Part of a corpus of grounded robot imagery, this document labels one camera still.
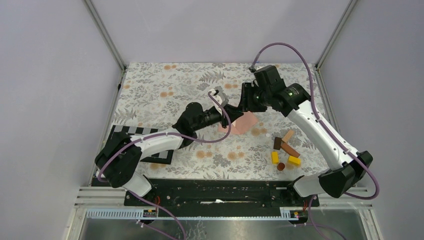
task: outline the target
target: floral pattern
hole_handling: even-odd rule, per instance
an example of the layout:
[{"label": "floral pattern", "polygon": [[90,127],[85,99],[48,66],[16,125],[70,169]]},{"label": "floral pattern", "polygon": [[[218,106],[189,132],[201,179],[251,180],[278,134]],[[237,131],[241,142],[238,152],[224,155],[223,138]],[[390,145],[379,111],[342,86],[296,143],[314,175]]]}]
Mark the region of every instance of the floral pattern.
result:
[{"label": "floral pattern", "polygon": [[[248,63],[131,63],[127,69],[112,124],[166,129],[173,125],[186,105],[199,102],[203,109],[213,106],[208,90],[223,91],[229,104],[237,106],[241,86],[252,82]],[[301,84],[310,90],[303,64],[275,64],[287,85]],[[324,105],[315,83],[315,103],[322,113]],[[171,165],[140,162],[137,172],[151,178],[293,180],[328,168],[323,156],[288,118],[272,109],[255,113],[258,123],[243,135],[230,135],[222,142],[193,142],[174,151]],[[201,139],[223,136],[218,125],[201,129]],[[300,153],[301,166],[286,164],[278,171],[271,163],[274,137],[283,137],[289,129],[295,131],[288,142]],[[280,162],[288,155],[278,151]]]}]

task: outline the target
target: orange wooden block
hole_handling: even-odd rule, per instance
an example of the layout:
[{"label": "orange wooden block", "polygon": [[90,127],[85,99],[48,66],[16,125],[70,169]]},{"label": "orange wooden block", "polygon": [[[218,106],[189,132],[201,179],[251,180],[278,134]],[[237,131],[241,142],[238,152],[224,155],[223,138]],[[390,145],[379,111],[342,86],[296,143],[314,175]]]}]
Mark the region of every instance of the orange wooden block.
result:
[{"label": "orange wooden block", "polygon": [[301,155],[296,150],[294,150],[293,147],[289,146],[285,142],[283,142],[283,144],[281,144],[281,148],[284,150],[284,152],[286,152],[290,156],[298,158]]},{"label": "orange wooden block", "polygon": [[288,143],[290,138],[295,134],[295,131],[289,129],[288,132],[285,134],[285,136],[282,138],[282,141],[284,143]]}]

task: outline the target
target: robotic arm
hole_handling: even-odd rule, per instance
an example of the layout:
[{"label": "robotic arm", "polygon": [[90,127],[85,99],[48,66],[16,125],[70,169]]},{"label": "robotic arm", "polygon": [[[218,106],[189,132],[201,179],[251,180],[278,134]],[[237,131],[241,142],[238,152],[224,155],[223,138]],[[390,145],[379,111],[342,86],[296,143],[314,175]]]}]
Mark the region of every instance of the robotic arm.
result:
[{"label": "robotic arm", "polygon": [[[311,107],[311,96],[297,83],[286,86],[275,66],[268,65],[255,70],[253,74],[255,80],[252,83],[242,84],[241,99],[237,107],[227,104],[228,99],[222,92],[215,90],[213,97],[223,106],[231,122],[241,117],[243,112],[265,112],[271,107],[298,125],[324,156],[329,169],[309,176],[300,176],[287,189],[294,198],[305,198],[320,193],[339,198],[365,174],[364,169],[352,160],[348,152],[355,154],[367,167],[373,157],[367,151],[358,152],[328,124],[321,113],[318,112],[319,118],[316,118]],[[228,125],[220,110],[215,106],[203,111],[199,103],[189,103],[177,123],[163,132],[180,133],[197,138],[197,130],[216,123],[221,123],[223,127]],[[329,126],[337,139],[347,146],[347,152],[334,142],[319,121],[324,121]],[[96,165],[102,168],[123,146],[149,135],[128,136],[123,132],[114,134],[96,157]],[[167,134],[140,141],[122,152],[103,174],[113,188],[124,187],[142,197],[152,186],[144,176],[135,172],[139,160],[165,150],[184,148],[192,142],[193,140],[181,136]]]}]

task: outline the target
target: yellow block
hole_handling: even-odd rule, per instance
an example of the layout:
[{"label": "yellow block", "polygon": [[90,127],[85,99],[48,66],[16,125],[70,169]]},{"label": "yellow block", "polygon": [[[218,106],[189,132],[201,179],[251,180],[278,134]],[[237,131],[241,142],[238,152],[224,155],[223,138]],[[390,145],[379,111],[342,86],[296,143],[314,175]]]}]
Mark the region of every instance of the yellow block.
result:
[{"label": "yellow block", "polygon": [[296,166],[300,166],[301,165],[301,160],[300,158],[294,157],[294,156],[288,156],[288,162],[296,165]]},{"label": "yellow block", "polygon": [[278,152],[276,151],[271,152],[271,159],[272,159],[272,164],[278,164],[280,162],[278,158]]}]

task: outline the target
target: brown block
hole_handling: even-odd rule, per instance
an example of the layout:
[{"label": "brown block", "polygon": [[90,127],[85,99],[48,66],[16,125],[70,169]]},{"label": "brown block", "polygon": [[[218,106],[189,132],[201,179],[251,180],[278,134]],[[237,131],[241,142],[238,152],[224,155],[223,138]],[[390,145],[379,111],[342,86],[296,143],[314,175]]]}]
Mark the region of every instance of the brown block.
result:
[{"label": "brown block", "polygon": [[281,137],[275,137],[275,139],[274,139],[274,149],[280,150],[281,149],[281,143],[282,143]]},{"label": "brown block", "polygon": [[288,155],[293,156],[295,158],[298,158],[301,154],[298,153],[296,150],[293,149],[293,147],[289,146],[287,143],[283,142],[281,144],[281,148],[286,152]]},{"label": "brown block", "polygon": [[288,132],[285,134],[285,136],[282,138],[282,141],[284,143],[288,143],[290,138],[293,136],[293,134],[295,134],[295,131],[289,129]]}]

